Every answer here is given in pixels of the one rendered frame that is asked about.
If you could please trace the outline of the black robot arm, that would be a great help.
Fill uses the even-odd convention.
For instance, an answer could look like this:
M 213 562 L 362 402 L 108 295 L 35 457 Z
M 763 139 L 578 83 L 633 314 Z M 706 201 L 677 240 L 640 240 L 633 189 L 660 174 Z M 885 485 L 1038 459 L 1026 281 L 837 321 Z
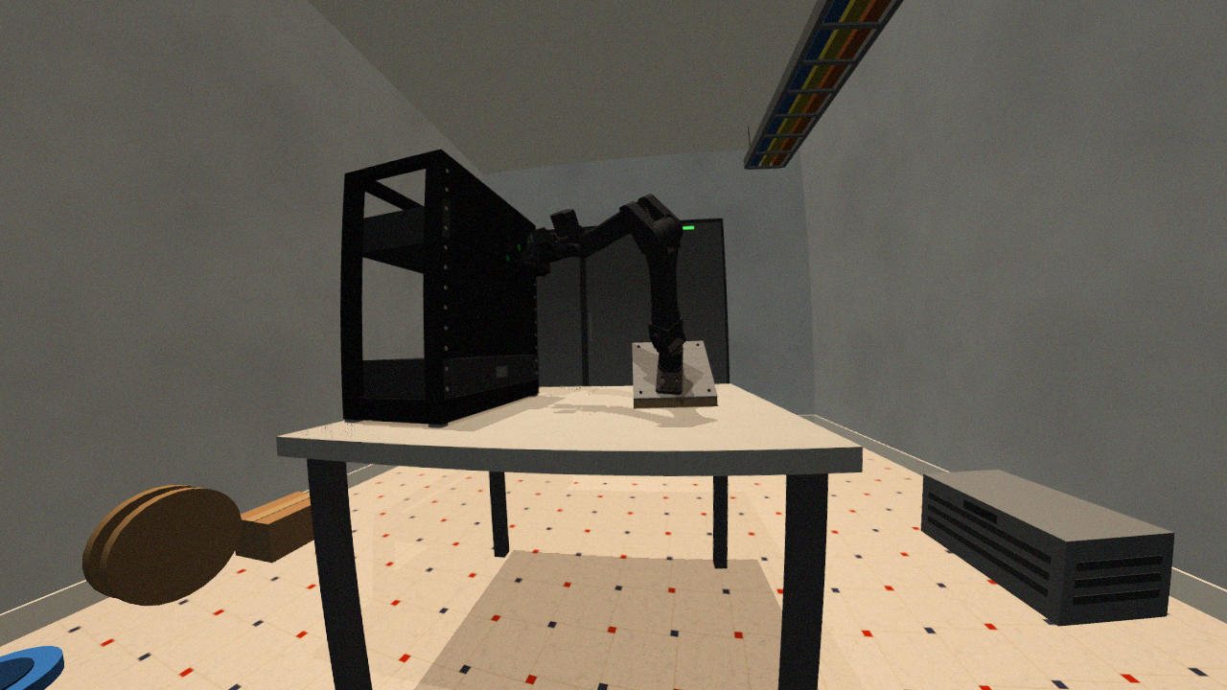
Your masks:
M 623 239 L 625 235 L 633 235 L 640 254 L 647 257 L 650 273 L 653 309 L 648 327 L 650 343 L 659 351 L 656 393 L 680 397 L 683 392 L 681 359 L 686 336 L 683 336 L 683 319 L 679 312 L 679 276 L 676 276 L 679 248 L 683 236 L 683 225 L 679 216 L 663 206 L 654 194 L 647 194 L 637 203 L 627 203 L 618 207 L 616 216 L 598 223 L 587 233 L 582 223 L 578 223 L 573 209 L 555 212 L 548 217 L 560 237 L 557 247 L 557 237 L 546 228 L 533 230 L 528 236 L 529 249 L 541 250 L 541 262 L 545 264 L 562 260 L 557 248 L 564 258 L 571 255 L 587 259 L 609 247 L 611 242 Z

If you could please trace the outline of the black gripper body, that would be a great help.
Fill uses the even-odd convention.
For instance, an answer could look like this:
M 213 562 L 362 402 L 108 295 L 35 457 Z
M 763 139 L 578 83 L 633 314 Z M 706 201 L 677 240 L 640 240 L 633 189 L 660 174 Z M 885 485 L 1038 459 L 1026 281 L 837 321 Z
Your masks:
M 561 252 L 560 252 L 558 248 L 557 248 L 557 250 L 558 250 L 558 255 L 562 259 L 564 259 L 564 257 L 561 255 Z M 544 262 L 541 262 L 540 252 L 531 249 L 531 255 L 533 255 L 533 262 L 535 262 L 535 263 L 539 264 L 537 268 L 541 270 L 541 274 L 544 274 L 544 273 L 546 273 L 546 274 L 551 273 L 551 270 L 548 270 L 548 264 L 545 264 Z

